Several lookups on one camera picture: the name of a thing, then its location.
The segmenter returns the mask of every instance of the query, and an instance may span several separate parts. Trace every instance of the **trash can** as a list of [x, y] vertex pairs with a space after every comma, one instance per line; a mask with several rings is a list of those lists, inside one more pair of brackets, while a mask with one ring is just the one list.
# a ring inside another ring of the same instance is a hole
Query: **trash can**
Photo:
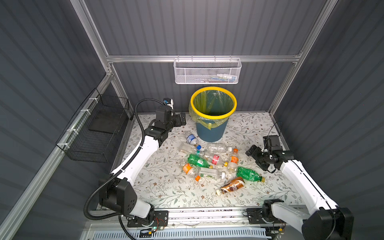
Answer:
[[235, 96], [224, 88], [205, 87], [197, 90], [191, 97], [189, 114], [196, 122], [198, 136], [205, 142], [220, 140], [236, 106]]

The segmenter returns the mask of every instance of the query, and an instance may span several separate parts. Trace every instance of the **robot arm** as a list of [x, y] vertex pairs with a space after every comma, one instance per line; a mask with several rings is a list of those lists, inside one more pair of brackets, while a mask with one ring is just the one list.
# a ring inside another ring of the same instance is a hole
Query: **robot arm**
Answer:
[[[120, 172], [113, 181], [100, 189], [100, 205], [126, 217], [137, 216], [143, 224], [151, 223], [154, 217], [154, 206], [138, 199], [133, 185], [144, 164], [167, 139], [168, 133], [173, 127], [182, 125], [186, 125], [185, 113], [175, 114], [173, 100], [165, 98], [164, 105], [156, 109], [154, 126], [149, 126], [144, 130], [142, 146], [140, 141], [131, 154], [112, 171], [111, 175], [106, 175], [104, 179], [100, 180], [99, 185], [102, 186], [112, 175]], [[131, 160], [140, 147], [141, 150]]]
[[302, 197], [309, 215], [280, 199], [265, 200], [264, 219], [281, 219], [301, 232], [305, 239], [351, 239], [353, 215], [348, 208], [340, 208], [317, 185], [291, 151], [283, 151], [277, 135], [264, 137], [265, 150], [253, 145], [246, 154], [255, 159], [264, 171], [281, 170]]

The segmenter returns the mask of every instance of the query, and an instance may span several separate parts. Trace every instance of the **floral tablecloth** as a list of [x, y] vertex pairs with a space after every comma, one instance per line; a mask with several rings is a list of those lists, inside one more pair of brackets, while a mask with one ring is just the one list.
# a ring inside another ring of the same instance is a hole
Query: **floral tablecloth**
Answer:
[[[177, 149], [181, 142], [185, 142], [183, 132], [190, 130], [198, 137], [195, 122], [188, 113], [186, 115], [187, 125], [174, 128], [160, 149], [149, 158], [140, 171], [133, 187], [138, 198], [155, 205], [156, 208], [256, 206], [262, 205], [266, 199], [275, 198], [284, 200], [288, 205], [303, 204], [299, 194], [280, 171], [274, 174], [264, 172], [253, 158], [245, 155], [245, 151], [252, 144], [263, 148], [262, 137], [268, 134], [273, 125], [268, 113], [234, 113], [229, 118], [223, 138], [219, 141], [238, 148], [239, 166], [255, 170], [265, 177], [265, 183], [245, 181], [245, 187], [221, 196], [215, 194], [216, 189], [235, 178], [235, 174], [228, 175], [220, 182], [204, 177], [197, 182], [177, 165], [186, 156]], [[139, 117], [146, 128], [156, 116], [143, 114]], [[140, 138], [141, 131], [136, 122], [124, 159], [136, 147]], [[201, 139], [199, 141], [201, 146], [206, 146], [204, 141]]]

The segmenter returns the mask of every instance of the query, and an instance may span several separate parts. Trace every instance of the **black wire basket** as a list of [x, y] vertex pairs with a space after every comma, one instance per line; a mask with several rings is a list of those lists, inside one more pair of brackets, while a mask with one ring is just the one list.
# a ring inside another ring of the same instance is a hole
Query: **black wire basket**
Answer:
[[71, 160], [113, 162], [129, 121], [128, 110], [128, 99], [99, 94], [87, 110], [82, 110], [78, 123], [62, 133], [70, 131], [68, 139], [56, 145]]

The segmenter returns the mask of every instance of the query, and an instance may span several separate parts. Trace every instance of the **wire mesh basket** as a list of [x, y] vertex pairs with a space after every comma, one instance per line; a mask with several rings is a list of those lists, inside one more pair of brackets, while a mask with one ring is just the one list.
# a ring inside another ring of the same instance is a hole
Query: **wire mesh basket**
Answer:
[[242, 65], [239, 58], [191, 57], [175, 58], [173, 66], [177, 84], [236, 84]]
[[128, 99], [99, 94], [88, 109], [81, 110], [78, 123], [66, 130], [71, 133], [65, 142], [56, 145], [71, 160], [113, 162], [129, 121], [128, 109]]

